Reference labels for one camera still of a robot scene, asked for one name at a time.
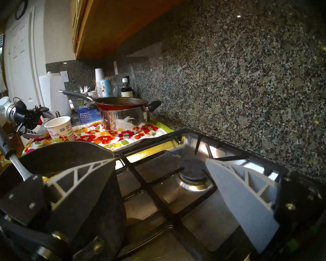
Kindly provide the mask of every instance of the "bolt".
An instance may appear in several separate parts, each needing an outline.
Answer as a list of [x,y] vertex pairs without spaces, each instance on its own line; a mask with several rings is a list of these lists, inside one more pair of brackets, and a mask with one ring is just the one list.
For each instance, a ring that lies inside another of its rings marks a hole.
[[289,211],[294,211],[296,209],[296,206],[292,203],[286,203],[285,207],[287,207]]
[[102,251],[102,249],[103,249],[103,246],[100,243],[97,243],[93,247],[93,252],[95,254],[97,254],[97,253],[100,253]]

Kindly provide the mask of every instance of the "light switch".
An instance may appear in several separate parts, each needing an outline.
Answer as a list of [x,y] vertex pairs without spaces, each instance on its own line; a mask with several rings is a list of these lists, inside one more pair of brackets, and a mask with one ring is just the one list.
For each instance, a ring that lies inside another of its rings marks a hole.
[[114,68],[115,68],[115,74],[118,74],[118,70],[117,70],[117,62],[114,61]]
[[60,74],[63,82],[69,82],[68,71],[61,71]]

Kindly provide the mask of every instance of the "gas stove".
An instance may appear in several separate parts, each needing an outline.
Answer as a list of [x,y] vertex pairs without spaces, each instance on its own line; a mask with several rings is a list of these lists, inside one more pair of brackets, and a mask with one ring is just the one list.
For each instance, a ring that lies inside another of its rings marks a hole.
[[117,151],[116,174],[127,214],[119,260],[244,260],[256,252],[228,209],[207,158],[278,182],[282,165],[189,129]]

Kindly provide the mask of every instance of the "dark bottle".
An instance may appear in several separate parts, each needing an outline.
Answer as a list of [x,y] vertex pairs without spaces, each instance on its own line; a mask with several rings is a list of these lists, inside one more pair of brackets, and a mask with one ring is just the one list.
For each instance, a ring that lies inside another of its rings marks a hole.
[[128,84],[127,78],[122,78],[121,97],[133,97],[133,89]]

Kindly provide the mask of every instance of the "white wall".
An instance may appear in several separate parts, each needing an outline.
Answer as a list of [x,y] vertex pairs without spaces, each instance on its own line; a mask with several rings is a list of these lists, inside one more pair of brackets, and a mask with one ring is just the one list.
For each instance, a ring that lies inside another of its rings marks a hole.
[[46,63],[75,59],[70,24],[71,0],[46,0],[44,17]]

